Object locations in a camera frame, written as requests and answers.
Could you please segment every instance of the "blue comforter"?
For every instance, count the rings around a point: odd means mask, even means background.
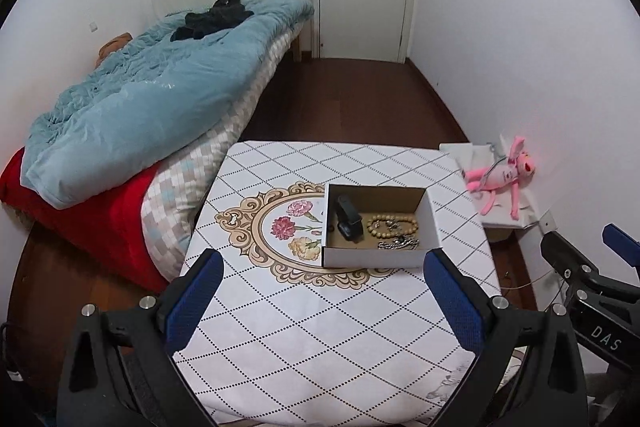
[[[184,147],[249,86],[269,46],[313,13],[308,0],[247,2],[254,15],[202,40],[171,42],[161,20],[63,92],[31,126],[20,183],[67,208]]]

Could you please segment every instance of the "red fabric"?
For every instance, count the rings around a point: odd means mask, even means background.
[[[24,149],[15,153],[0,176],[0,201],[30,214],[125,279],[156,293],[166,288],[168,282],[146,251],[140,221],[142,199],[158,165],[84,203],[56,210],[36,192],[20,185],[23,153]]]

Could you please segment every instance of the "open box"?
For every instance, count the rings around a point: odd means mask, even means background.
[[[362,216],[364,237],[356,243],[347,241],[337,228],[335,200],[347,195]],[[381,239],[373,237],[367,223],[378,214],[415,218],[420,240],[415,250],[385,250]],[[369,187],[365,185],[327,184],[324,188],[324,218],[322,223],[322,266],[331,268],[419,268],[424,256],[440,248],[440,236],[435,223],[433,205],[426,188]]]

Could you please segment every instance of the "table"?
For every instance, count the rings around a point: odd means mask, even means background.
[[[279,425],[382,425],[431,418],[473,359],[420,269],[320,266],[314,240],[327,181],[428,187],[444,251],[489,295],[500,294],[486,236],[448,155],[359,144],[235,144],[182,269],[216,248],[225,277],[191,342],[175,354],[219,423],[243,417]],[[511,360],[508,375],[520,363]]]

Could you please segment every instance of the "blue gripper pad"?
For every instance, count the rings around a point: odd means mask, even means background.
[[[167,353],[172,355],[175,351],[187,347],[202,315],[222,282],[224,272],[225,264],[220,253],[207,249],[183,277],[172,282],[172,285],[177,282],[186,282],[186,284],[182,292],[175,296],[175,304],[164,320],[164,347]]]
[[[446,257],[444,252],[440,251],[440,254]],[[453,329],[460,346],[478,355],[482,351],[485,338],[482,315],[456,281],[456,279],[463,279],[463,275],[448,258],[446,261],[449,264],[448,268],[438,258],[435,250],[427,253],[424,257],[424,280]],[[457,273],[456,278],[451,273],[453,270]]]
[[[632,267],[640,267],[640,244],[633,237],[609,224],[602,230],[602,241]]]

